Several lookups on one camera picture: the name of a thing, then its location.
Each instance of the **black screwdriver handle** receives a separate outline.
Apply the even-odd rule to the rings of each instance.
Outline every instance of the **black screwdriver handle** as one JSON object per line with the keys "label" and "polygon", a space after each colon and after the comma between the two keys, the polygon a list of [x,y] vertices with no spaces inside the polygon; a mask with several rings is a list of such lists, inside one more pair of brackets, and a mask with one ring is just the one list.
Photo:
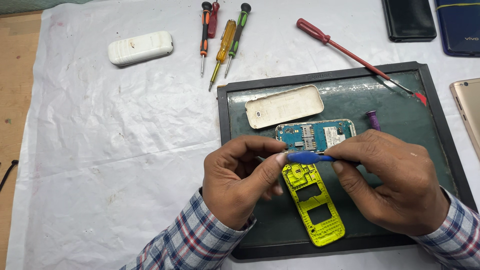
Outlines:
{"label": "black screwdriver handle", "polygon": [[247,23],[248,13],[250,13],[251,10],[252,7],[249,4],[243,3],[241,5],[241,12],[237,22],[237,30],[235,31],[235,36],[233,37],[232,44],[230,45],[230,51],[228,52],[228,55],[232,58],[235,57],[235,54],[237,53],[241,32],[243,31],[245,23]]}
{"label": "black screwdriver handle", "polygon": [[210,21],[210,12],[212,11],[212,4],[209,2],[203,2],[202,8],[204,9],[202,13],[202,25],[204,26],[202,32],[202,42],[200,43],[200,55],[207,56],[208,51],[208,23]]}

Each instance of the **yellow screwdriver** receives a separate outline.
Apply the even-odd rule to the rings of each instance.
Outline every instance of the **yellow screwdriver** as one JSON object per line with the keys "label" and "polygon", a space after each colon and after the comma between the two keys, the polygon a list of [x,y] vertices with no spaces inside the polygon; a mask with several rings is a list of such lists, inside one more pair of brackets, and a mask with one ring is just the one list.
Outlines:
{"label": "yellow screwdriver", "polygon": [[213,71],[212,78],[210,79],[210,86],[208,87],[208,92],[210,92],[210,90],[212,89],[212,85],[215,82],[218,69],[220,69],[220,63],[223,63],[223,61],[227,57],[228,49],[230,48],[230,45],[232,43],[236,27],[237,23],[234,20],[228,20],[227,26],[225,26],[225,30],[223,31],[223,35],[221,38],[222,44],[220,45],[220,50],[216,54],[216,66],[215,70]]}

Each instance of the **white tablecloth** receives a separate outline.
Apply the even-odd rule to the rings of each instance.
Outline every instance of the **white tablecloth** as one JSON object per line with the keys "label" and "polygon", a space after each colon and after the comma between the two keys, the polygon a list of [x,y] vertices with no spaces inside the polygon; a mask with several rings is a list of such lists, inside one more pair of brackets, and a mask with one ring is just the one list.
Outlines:
{"label": "white tablecloth", "polygon": [[[32,103],[15,189],[7,269],[118,269],[166,228],[220,146],[215,88],[220,36],[241,2],[219,1],[218,33],[200,78],[201,1],[105,0],[42,14]],[[299,30],[304,18],[373,65],[427,63],[475,200],[480,164],[449,84],[480,77],[480,59],[433,42],[388,40],[380,0],[250,2],[228,82],[360,67]],[[110,42],[167,30],[171,55],[119,68]],[[223,269],[438,269],[417,246],[253,262]]]}

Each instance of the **fingernail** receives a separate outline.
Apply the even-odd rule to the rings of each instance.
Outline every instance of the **fingernail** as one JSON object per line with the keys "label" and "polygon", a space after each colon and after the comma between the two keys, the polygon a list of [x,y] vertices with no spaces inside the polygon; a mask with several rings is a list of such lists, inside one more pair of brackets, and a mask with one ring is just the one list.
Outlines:
{"label": "fingernail", "polygon": [[279,195],[283,194],[283,189],[282,189],[282,186],[280,185],[276,185],[273,187],[275,189],[275,192]]}
{"label": "fingernail", "polygon": [[339,174],[343,170],[343,164],[339,161],[332,162],[332,168],[336,174]]}
{"label": "fingernail", "polygon": [[275,160],[280,164],[280,166],[285,166],[287,164],[287,154],[278,153],[275,157]]}

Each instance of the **purple tool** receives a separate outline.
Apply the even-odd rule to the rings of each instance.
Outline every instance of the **purple tool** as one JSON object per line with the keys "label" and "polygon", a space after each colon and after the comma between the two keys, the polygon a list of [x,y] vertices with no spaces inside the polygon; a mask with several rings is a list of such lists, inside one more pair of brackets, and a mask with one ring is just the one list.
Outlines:
{"label": "purple tool", "polygon": [[376,110],[371,110],[366,112],[365,114],[368,116],[368,119],[370,120],[370,125],[372,125],[372,128],[378,131],[381,131],[376,112],[377,112]]}

